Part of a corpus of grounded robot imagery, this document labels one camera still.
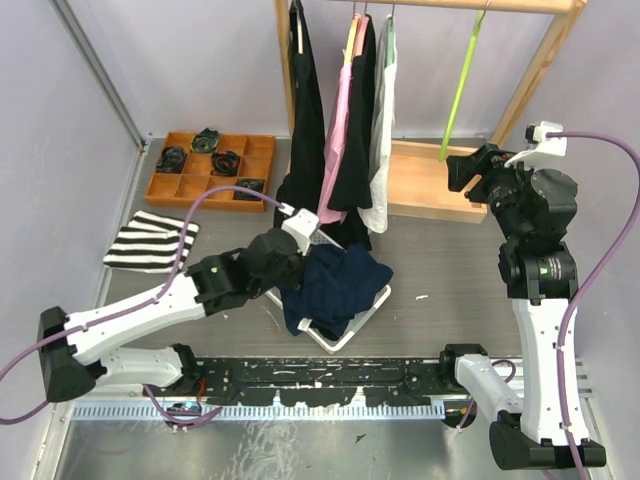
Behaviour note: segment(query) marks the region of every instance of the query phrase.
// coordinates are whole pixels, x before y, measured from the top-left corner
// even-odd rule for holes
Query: orange wooden tray
[[[210,153],[191,152],[191,141],[197,132],[169,132],[162,149],[179,146],[187,152],[182,173],[153,172],[144,196],[149,205],[156,207],[189,208],[202,193],[214,187],[235,185],[238,180],[254,178],[264,180],[263,193],[268,194],[271,170],[276,151],[276,139],[269,135],[239,135],[223,133],[216,152],[231,150],[240,155],[238,175],[223,177],[211,175]],[[235,200],[233,191],[211,195],[201,208],[231,212],[264,212],[264,200]]]

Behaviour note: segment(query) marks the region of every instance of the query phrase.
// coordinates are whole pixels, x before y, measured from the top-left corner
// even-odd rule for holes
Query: striped cloth
[[[176,260],[180,232],[184,222],[170,217],[138,211],[127,226],[118,232],[113,245],[104,257],[111,268],[144,273],[169,273]],[[190,223],[180,269],[184,267],[200,226]]]

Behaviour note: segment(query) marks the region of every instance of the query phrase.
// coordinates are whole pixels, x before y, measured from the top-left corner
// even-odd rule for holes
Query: gray wooden tabletop
[[[142,167],[133,212],[182,217],[186,210],[154,208],[144,192],[162,141],[154,141]],[[286,170],[289,143],[277,143],[270,194]],[[271,227],[267,213],[200,211],[201,225],[188,264],[236,247]],[[492,357],[521,355],[518,327],[498,273],[503,241],[491,215],[480,225],[391,216],[383,235],[372,235],[373,256],[395,272],[392,293],[380,310],[336,355],[436,357],[446,343],[480,343]],[[113,271],[107,302],[161,284],[163,275]],[[326,356],[307,335],[291,336],[282,311],[266,297],[243,308],[170,327],[132,344],[162,348],[190,345],[206,356]]]

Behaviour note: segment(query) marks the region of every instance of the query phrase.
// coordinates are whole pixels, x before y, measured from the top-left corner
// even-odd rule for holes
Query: dark blue cloth
[[[287,329],[302,333],[303,318],[323,336],[337,340],[356,313],[371,308],[377,293],[393,271],[376,262],[360,244],[346,250],[333,245],[314,245],[307,259],[300,287],[279,287]]]

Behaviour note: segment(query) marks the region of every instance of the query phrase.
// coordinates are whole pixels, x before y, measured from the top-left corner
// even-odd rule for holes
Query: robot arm
[[[481,176],[465,196],[489,205],[507,239],[500,247],[499,269],[520,331],[524,403],[481,347],[449,345],[441,355],[451,382],[464,387],[493,422],[491,450],[505,470],[574,466],[560,411],[556,339],[578,289],[575,261],[561,242],[577,211],[577,184],[558,170],[536,169],[541,161],[564,156],[566,139],[546,138],[559,131],[561,126],[542,122],[527,129],[530,150],[514,154],[486,144],[468,157],[447,159],[450,190],[460,192]],[[604,448],[589,439],[580,406],[574,322],[575,313],[563,347],[571,429],[585,466],[603,466]]]
[[[285,206],[284,213],[292,215],[293,208]],[[82,327],[39,351],[47,400],[68,401],[96,386],[115,384],[190,390],[199,379],[199,369],[189,347],[155,351],[120,347],[171,325],[241,307],[276,285],[297,284],[318,227],[317,216],[300,210],[281,229],[258,235],[247,248],[205,257],[192,265],[173,279],[160,298],[162,286],[86,312],[67,315],[59,307],[43,312],[39,340]],[[148,299],[157,300],[145,308],[132,308]],[[133,311],[86,327],[92,320],[128,310]]]

